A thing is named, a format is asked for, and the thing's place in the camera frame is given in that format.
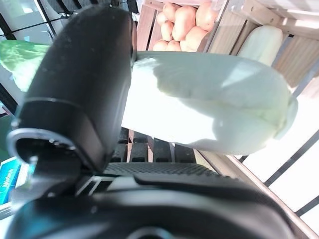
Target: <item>blue sign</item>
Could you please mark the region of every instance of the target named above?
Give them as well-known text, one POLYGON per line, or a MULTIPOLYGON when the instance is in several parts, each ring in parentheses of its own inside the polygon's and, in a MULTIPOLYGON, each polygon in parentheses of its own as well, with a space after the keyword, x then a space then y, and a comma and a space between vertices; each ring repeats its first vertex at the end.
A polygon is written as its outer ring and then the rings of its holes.
POLYGON ((21 163, 16 158, 8 159, 0 166, 0 205, 9 201, 9 193, 15 188, 21 163))

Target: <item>potato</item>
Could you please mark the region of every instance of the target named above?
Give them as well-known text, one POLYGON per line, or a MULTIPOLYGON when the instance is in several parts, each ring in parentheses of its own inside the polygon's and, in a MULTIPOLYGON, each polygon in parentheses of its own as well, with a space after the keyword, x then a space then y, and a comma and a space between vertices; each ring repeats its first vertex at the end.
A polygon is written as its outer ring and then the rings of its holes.
POLYGON ((192 6, 182 6, 176 10, 172 36, 175 41, 185 40, 188 32, 196 24, 196 10, 192 6))
POLYGON ((168 43, 166 51, 181 51, 179 42, 172 40, 168 43))
POLYGON ((199 26, 193 27, 186 35, 187 46, 190 49, 197 51, 202 39, 207 33, 208 31, 201 29, 199 26))
POLYGON ((163 13, 168 20, 175 22, 175 12, 178 8, 180 6, 168 2, 163 6, 163 13))
POLYGON ((166 20, 162 26, 160 26, 160 32, 164 41, 172 40, 173 27, 174 24, 169 20, 166 20))
POLYGON ((166 51, 167 45, 167 41, 159 40, 154 44, 153 51, 166 51))
POLYGON ((180 41, 179 44, 180 44, 181 51, 195 52, 195 50, 192 50, 188 47, 186 40, 180 41))
POLYGON ((211 9, 211 2, 202 3, 196 12, 196 26, 205 31, 211 31, 219 12, 211 9))
POLYGON ((167 20, 167 17, 165 16, 164 12, 160 12, 158 16, 156 17, 156 22, 162 26, 162 24, 167 20))

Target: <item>white squash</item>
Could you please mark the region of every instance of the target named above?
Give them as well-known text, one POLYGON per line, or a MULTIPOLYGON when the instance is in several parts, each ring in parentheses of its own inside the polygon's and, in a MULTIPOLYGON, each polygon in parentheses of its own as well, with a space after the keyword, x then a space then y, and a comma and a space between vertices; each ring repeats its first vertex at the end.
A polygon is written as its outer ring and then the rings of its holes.
POLYGON ((279 28, 274 26, 260 26, 249 34, 238 56, 271 66, 282 42, 283 32, 279 28))
POLYGON ((285 79, 264 64, 149 51, 139 52, 134 64, 122 126, 201 150, 247 155, 288 130, 296 110, 285 79))

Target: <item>wooden slat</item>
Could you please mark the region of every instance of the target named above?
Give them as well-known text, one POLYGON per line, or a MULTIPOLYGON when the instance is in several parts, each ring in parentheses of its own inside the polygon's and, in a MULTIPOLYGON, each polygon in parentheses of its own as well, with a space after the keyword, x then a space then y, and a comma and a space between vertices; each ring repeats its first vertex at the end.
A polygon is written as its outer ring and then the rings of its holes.
POLYGON ((148 41, 151 33, 151 28, 153 24, 154 15, 156 10, 142 5, 142 10, 140 14, 140 21, 137 28, 138 34, 138 51, 146 51, 148 46, 148 41))
POLYGON ((319 99, 319 71, 315 74, 315 77, 305 87, 305 89, 301 93, 301 96, 313 100, 319 99))
POLYGON ((231 51, 231 55, 236 56, 240 50, 240 48, 242 47, 242 45, 244 44, 245 40, 247 39, 248 35, 256 28, 258 27, 258 25, 254 24, 251 21, 247 21, 244 29, 242 30, 233 50, 231 51))
POLYGON ((294 9, 302 11, 319 11, 318 0, 258 0, 266 7, 294 9))
POLYGON ((319 58, 319 41, 295 36, 274 66, 296 87, 319 58))
POLYGON ((246 19, 234 14, 230 11, 226 11, 216 36, 210 46, 210 53, 230 54, 233 49, 240 32, 245 26, 246 19))
POLYGON ((272 8, 271 11, 284 18, 291 18, 304 21, 319 21, 319 12, 277 8, 272 8))
POLYGON ((153 31, 152 31, 152 36, 150 40, 150 45, 149 45, 149 51, 153 50, 153 46, 158 40, 161 40, 161 32, 160 32, 160 25, 158 25, 157 21, 155 20, 153 31))
POLYGON ((155 10, 162 11, 164 3, 155 0, 145 0, 144 5, 149 6, 155 10))
POLYGON ((282 18, 276 27, 280 28, 287 34, 319 40, 319 21, 303 21, 282 18))
POLYGON ((281 19, 256 0, 245 0, 242 6, 235 6, 233 12, 259 25, 277 25, 281 19))

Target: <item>squash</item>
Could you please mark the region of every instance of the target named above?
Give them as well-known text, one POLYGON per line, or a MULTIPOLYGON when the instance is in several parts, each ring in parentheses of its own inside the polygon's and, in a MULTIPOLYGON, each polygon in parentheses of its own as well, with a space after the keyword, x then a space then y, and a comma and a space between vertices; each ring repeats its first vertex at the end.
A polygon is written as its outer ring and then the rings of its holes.
POLYGON ((193 27, 186 35, 187 46, 190 49, 197 51, 202 39, 207 33, 208 31, 201 29, 199 26, 193 27))
POLYGON ((156 17, 156 22, 158 23, 158 25, 162 25, 165 21, 167 20, 167 17, 165 16, 165 14, 163 12, 160 12, 157 17, 156 17))
POLYGON ((165 41, 172 40, 173 27, 174 27, 174 24, 169 20, 166 20, 164 24, 160 26, 160 32, 161 32, 163 40, 165 41))
POLYGON ((205 31, 211 31, 219 12, 211 8, 211 2, 202 3, 196 12, 196 26, 205 31))
POLYGON ((133 66, 122 127, 199 150, 248 155, 289 129, 297 105, 283 76, 257 61, 144 51, 133 66))
POLYGON ((271 66, 282 42, 283 32, 279 28, 260 26, 249 34, 237 55, 271 66))
POLYGON ((175 12, 178 8, 180 6, 168 2, 163 6, 163 13, 168 20, 175 22, 175 12))
POLYGON ((166 51, 181 51, 179 42, 172 40, 168 43, 166 51))
POLYGON ((175 41, 185 40, 188 32, 196 24, 196 10, 192 6, 182 6, 176 10, 172 35, 175 41))
POLYGON ((166 51, 167 45, 167 41, 159 40, 154 44, 153 51, 166 51))

